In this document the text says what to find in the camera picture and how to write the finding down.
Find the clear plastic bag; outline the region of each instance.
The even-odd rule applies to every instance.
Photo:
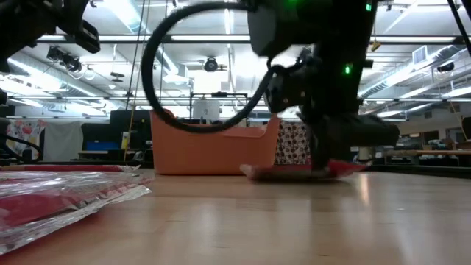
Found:
[[[0,172],[0,255],[149,193],[151,180],[122,172]]]

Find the black cable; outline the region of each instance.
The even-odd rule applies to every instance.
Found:
[[[15,142],[18,142],[20,144],[26,144],[27,146],[30,146],[30,147],[32,147],[32,148],[34,148],[38,151],[38,158],[30,160],[30,159],[25,159],[22,156],[18,155],[16,152],[11,150],[8,147],[8,145],[0,144],[0,149],[3,149],[8,155],[11,155],[14,158],[16,158],[16,160],[21,161],[21,162],[26,162],[26,163],[36,163],[38,161],[43,160],[43,150],[39,146],[37,146],[33,143],[30,143],[28,141],[21,140],[19,138],[15,138],[15,137],[12,137],[12,136],[9,136],[9,135],[5,135],[3,133],[0,133],[0,138],[6,138],[7,140],[15,141]]]
[[[245,10],[251,11],[251,8],[245,4],[241,3],[232,3],[232,2],[205,2],[200,4],[195,4],[189,7],[184,7],[180,10],[175,11],[171,15],[169,15],[166,19],[164,19],[157,29],[152,33],[152,36],[147,43],[147,46],[144,50],[144,55],[141,61],[141,78],[142,78],[142,85],[144,87],[144,92],[146,93],[147,100],[149,104],[154,109],[155,114],[162,119],[168,125],[179,129],[185,130],[190,133],[217,133],[223,130],[227,130],[232,126],[238,124],[243,118],[247,117],[253,108],[257,105],[258,101],[261,99],[263,94],[265,93],[266,88],[273,76],[273,73],[276,71],[285,71],[284,67],[282,66],[273,66],[269,68],[269,70],[263,76],[263,79],[258,86],[257,91],[254,93],[252,99],[245,105],[245,107],[237,113],[234,117],[227,120],[223,124],[216,124],[209,127],[195,127],[188,124],[184,124],[179,122],[178,120],[172,118],[160,105],[158,98],[155,95],[154,91],[154,83],[153,83],[153,70],[154,70],[154,57],[157,52],[159,45],[162,43],[162,39],[166,36],[167,32],[180,20],[204,11],[210,10],[223,10],[223,9],[231,9],[231,10]]]
[[[144,22],[144,8],[146,7],[146,0],[144,0],[144,2],[142,3],[142,10],[141,10],[141,19],[139,20],[139,28],[138,28],[138,42],[136,43],[135,45],[135,50],[134,50],[134,60],[132,61],[132,69],[131,69],[131,80],[130,80],[130,87],[129,89],[127,90],[127,99],[126,99],[126,110],[127,110],[127,106],[130,104],[130,94],[131,94],[131,89],[132,89],[132,78],[134,77],[134,67],[135,67],[135,60],[136,58],[138,57],[138,48],[139,48],[139,39],[141,38],[141,32],[142,32],[142,23]]]
[[[453,2],[453,0],[448,0],[448,4],[450,5],[451,13],[453,14],[453,17],[455,18],[455,22],[456,22],[456,25],[458,26],[459,32],[461,33],[461,36],[463,37],[463,41],[466,44],[468,53],[471,55],[470,38],[468,37],[468,34],[466,33],[466,29],[463,26],[463,22],[461,22],[461,19],[459,18],[458,10],[456,10],[456,5]]]

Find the hanging cable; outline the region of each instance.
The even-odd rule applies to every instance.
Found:
[[[141,27],[142,27],[142,23],[144,21],[144,8],[146,6],[146,0],[143,1],[142,3],[142,11],[141,11],[141,21],[140,21],[140,25],[139,25],[139,33],[138,33],[138,40],[139,40],[139,36],[141,34]],[[147,18],[146,18],[146,25],[147,25],[147,22],[149,21],[149,11],[150,11],[150,4],[149,2],[147,3]],[[135,60],[136,60],[136,55],[138,53],[138,47],[139,47],[139,43],[136,43],[135,45],[135,53],[134,53],[134,62],[132,64],[132,73],[134,72],[134,67],[135,67]],[[128,143],[131,142],[131,129],[132,129],[132,121],[134,120],[134,111],[135,111],[135,101],[136,101],[136,98],[138,96],[138,88],[139,88],[139,79],[141,77],[141,69],[142,69],[142,66],[139,67],[139,70],[138,70],[138,81],[137,81],[137,84],[135,86],[135,90],[134,90],[134,100],[132,102],[132,110],[131,110],[131,121],[130,121],[130,127],[127,131],[127,142],[126,142],[126,146],[124,147],[124,158],[123,158],[123,162],[126,162],[126,155],[127,155],[127,146],[128,146]],[[129,102],[129,98],[130,98],[130,95],[129,95],[129,92],[131,91],[131,84],[132,84],[132,73],[131,73],[131,80],[130,80],[130,89],[128,90],[128,97],[127,97],[127,103]]]
[[[163,108],[159,102],[159,99],[155,95],[154,91],[154,81],[153,81],[153,66],[154,66],[154,57],[157,53],[159,45],[162,43],[163,38],[166,36],[167,32],[176,24],[178,21],[204,11],[211,10],[244,10],[250,11],[251,8],[242,3],[232,3],[232,2],[202,2],[190,7],[185,7],[179,10],[176,10],[171,15],[160,23],[160,25],[155,29],[150,37],[147,46],[144,50],[144,55],[141,61],[141,78],[142,84],[144,87],[144,92],[146,93],[147,100],[149,104],[154,109],[155,114],[162,119],[169,126],[172,126],[179,130],[185,130],[190,133],[217,133],[223,130],[227,130],[232,126],[237,125],[242,119],[247,117],[253,108],[257,105],[258,101],[261,99],[265,90],[267,89],[269,82],[273,74],[284,74],[287,71],[295,71],[299,68],[298,65],[290,66],[284,68],[282,66],[271,66],[268,71],[263,76],[260,85],[258,86],[257,91],[254,93],[251,100],[245,105],[245,107],[237,113],[231,119],[225,121],[222,124],[214,124],[213,126],[208,127],[196,127],[188,124],[184,124],[175,118],[171,117]]]
[[[455,114],[456,118],[459,121],[459,126],[461,128],[461,131],[463,132],[464,140],[468,141],[468,137],[466,136],[466,132],[464,131],[464,127],[463,127],[463,118],[457,114],[455,106],[453,105],[452,102],[450,102],[450,106],[451,106],[451,109],[453,110],[453,114]]]

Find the wooden table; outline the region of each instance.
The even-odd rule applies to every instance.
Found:
[[[470,264],[471,181],[360,173],[331,185],[160,177],[1,265]]]

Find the wire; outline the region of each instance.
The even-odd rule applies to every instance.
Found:
[[[457,114],[455,110],[455,106],[453,106],[452,102],[450,102],[450,105],[451,105],[451,109],[453,110],[453,114],[455,114],[456,118],[459,121],[459,126],[461,127],[461,131],[463,132],[464,140],[468,141],[468,137],[466,136],[466,132],[464,131],[464,128],[463,128],[463,118],[460,118],[460,116]]]
[[[451,13],[453,14],[453,17],[455,18],[456,25],[458,26],[459,32],[461,33],[461,36],[463,37],[463,41],[466,44],[468,53],[471,55],[470,38],[468,37],[468,34],[466,33],[466,29],[463,26],[463,22],[461,22],[461,19],[459,18],[456,5],[453,2],[453,0],[448,0],[448,5],[450,5]]]
[[[149,22],[149,11],[150,11],[150,1],[147,2],[147,18],[146,18],[146,25],[147,25],[147,22]],[[138,39],[139,39],[139,35],[141,34],[141,27],[142,27],[142,23],[144,21],[144,8],[146,6],[146,0],[143,1],[142,3],[142,11],[141,11],[141,21],[140,21],[140,24],[139,24],[139,34],[138,34]],[[134,63],[132,64],[132,73],[134,72],[134,65],[135,65],[135,60],[137,58],[137,53],[138,53],[138,47],[139,47],[139,43],[136,43],[135,45],[135,53],[134,53]],[[137,85],[135,86],[135,90],[134,90],[134,100],[132,102],[132,111],[131,111],[131,121],[130,121],[130,128],[128,129],[127,131],[127,142],[126,142],[126,146],[124,148],[124,158],[123,158],[123,162],[126,162],[126,155],[127,155],[127,146],[128,144],[127,143],[130,143],[131,142],[131,129],[132,129],[132,121],[134,120],[134,112],[135,112],[135,100],[138,96],[138,88],[139,88],[139,78],[141,77],[140,75],[140,72],[141,72],[141,69],[142,67],[139,67],[139,73],[138,73],[138,82],[137,82]],[[131,80],[130,80],[130,89],[128,90],[128,95],[130,94],[129,92],[131,91],[131,84],[132,84],[132,73],[131,73]]]
[[[261,99],[265,93],[266,88],[272,76],[275,72],[285,71],[286,68],[282,66],[272,66],[263,76],[260,85],[258,86],[257,91],[254,93],[252,99],[245,105],[245,107],[237,113],[234,117],[227,120],[222,124],[215,124],[208,127],[195,127],[188,124],[184,124],[175,118],[171,117],[159,103],[159,99],[154,92],[154,82],[153,82],[153,66],[154,66],[154,57],[157,53],[159,45],[162,43],[163,38],[166,36],[167,32],[180,20],[204,11],[210,10],[223,10],[223,9],[232,9],[232,10],[245,10],[252,11],[250,7],[242,3],[232,3],[232,2],[203,2],[195,4],[189,7],[184,7],[179,9],[169,15],[164,19],[157,29],[152,33],[147,46],[144,50],[144,55],[141,61],[141,76],[142,76],[142,85],[144,87],[144,92],[146,94],[149,104],[154,109],[155,114],[162,119],[167,125],[172,126],[173,128],[179,130],[185,130],[190,133],[217,133],[223,130],[227,130],[234,125],[237,125],[243,118],[247,117],[253,108],[257,105],[258,101]]]

